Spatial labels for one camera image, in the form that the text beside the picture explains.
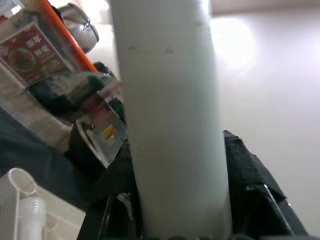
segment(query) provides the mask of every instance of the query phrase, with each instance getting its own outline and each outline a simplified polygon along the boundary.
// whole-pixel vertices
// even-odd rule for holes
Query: orange handle
[[[71,33],[67,30],[63,22],[60,20],[60,18],[57,16],[55,11],[52,9],[49,2],[47,0],[40,0],[39,7],[43,16],[47,17],[51,25],[57,28],[61,36],[64,37],[64,39],[71,45],[73,49],[73,54],[76,57],[78,63],[83,68],[83,70],[97,72],[97,69],[95,68],[95,66],[88,59],[88,57],[86,56],[84,51],[81,49],[81,47],[78,45],[77,41],[74,39]]]

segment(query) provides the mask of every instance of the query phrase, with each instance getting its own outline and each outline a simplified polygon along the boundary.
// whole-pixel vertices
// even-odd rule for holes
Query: white pole
[[[147,237],[231,233],[210,19],[201,0],[112,0]]]

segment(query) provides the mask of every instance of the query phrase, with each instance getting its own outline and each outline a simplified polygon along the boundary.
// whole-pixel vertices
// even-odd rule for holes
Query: label
[[[28,86],[50,75],[69,71],[63,58],[34,23],[0,44],[0,58]]]

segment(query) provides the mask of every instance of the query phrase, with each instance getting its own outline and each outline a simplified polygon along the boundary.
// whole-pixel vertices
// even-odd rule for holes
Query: metal kettle
[[[58,8],[60,16],[65,27],[72,34],[81,49],[88,53],[97,42],[99,42],[99,34],[95,26],[90,22],[89,17],[78,6],[68,3]]]

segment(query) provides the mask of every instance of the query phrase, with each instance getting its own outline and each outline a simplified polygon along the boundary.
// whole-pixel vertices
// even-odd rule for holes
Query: white plastic container
[[[1,240],[18,240],[19,201],[30,197],[45,201],[46,239],[77,239],[86,213],[37,185],[25,170],[13,168],[0,178]]]

